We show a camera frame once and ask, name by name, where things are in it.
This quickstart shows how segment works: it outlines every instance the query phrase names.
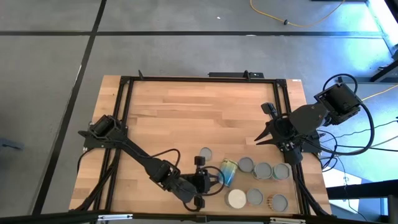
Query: gray floor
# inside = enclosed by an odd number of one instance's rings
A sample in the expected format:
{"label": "gray floor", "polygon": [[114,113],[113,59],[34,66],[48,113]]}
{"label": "gray floor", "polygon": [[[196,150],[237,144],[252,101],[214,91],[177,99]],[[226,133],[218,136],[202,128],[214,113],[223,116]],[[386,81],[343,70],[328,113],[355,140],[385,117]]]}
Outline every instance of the gray floor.
{"label": "gray floor", "polygon": [[[337,2],[258,1],[263,10],[308,24]],[[0,1],[0,30],[91,30],[100,1]],[[346,3],[319,26],[299,29],[259,15],[248,0],[108,1],[100,30],[310,30],[377,31],[364,3]],[[23,142],[23,151],[0,150],[0,217],[30,212],[44,164],[78,72],[87,37],[0,37],[0,137]],[[200,76],[208,72],[264,72],[268,78],[302,79],[307,101],[337,73],[370,76],[392,62],[380,38],[336,37],[97,37],[68,127],[44,212],[67,211],[76,162],[103,75]],[[389,85],[360,85],[365,97]],[[366,102],[375,124],[398,116],[398,90]],[[375,143],[395,135],[398,124],[377,129]],[[364,112],[337,127],[344,134],[368,127]],[[369,133],[341,138],[366,144]],[[396,140],[383,145],[397,149]],[[343,157],[347,172],[380,181],[398,178],[398,154],[369,151]]]}

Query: white lid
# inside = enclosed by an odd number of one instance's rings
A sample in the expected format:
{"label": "white lid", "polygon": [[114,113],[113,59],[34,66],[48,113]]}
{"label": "white lid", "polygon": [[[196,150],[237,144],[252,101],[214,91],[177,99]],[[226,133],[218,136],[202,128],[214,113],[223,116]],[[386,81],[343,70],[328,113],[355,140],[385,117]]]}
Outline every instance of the white lid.
{"label": "white lid", "polygon": [[240,159],[238,165],[243,172],[251,172],[254,168],[254,162],[249,157],[244,157]]}
{"label": "white lid", "polygon": [[211,150],[207,147],[204,147],[203,149],[200,149],[199,156],[203,156],[206,161],[211,160]]}
{"label": "white lid", "polygon": [[260,179],[267,179],[272,175],[272,168],[266,162],[257,164],[254,168],[254,171],[256,172],[257,177]]}
{"label": "white lid", "polygon": [[246,204],[246,194],[239,189],[234,189],[228,193],[228,203],[233,208],[243,208]]}
{"label": "white lid", "polygon": [[277,212],[286,211],[288,206],[287,199],[281,194],[274,195],[272,198],[272,208]]}
{"label": "white lid", "polygon": [[246,197],[248,198],[248,202],[252,205],[260,205],[264,200],[262,193],[259,189],[250,189]]}
{"label": "white lid", "polygon": [[290,175],[289,167],[286,164],[278,164],[274,167],[274,174],[279,180],[284,180]]}

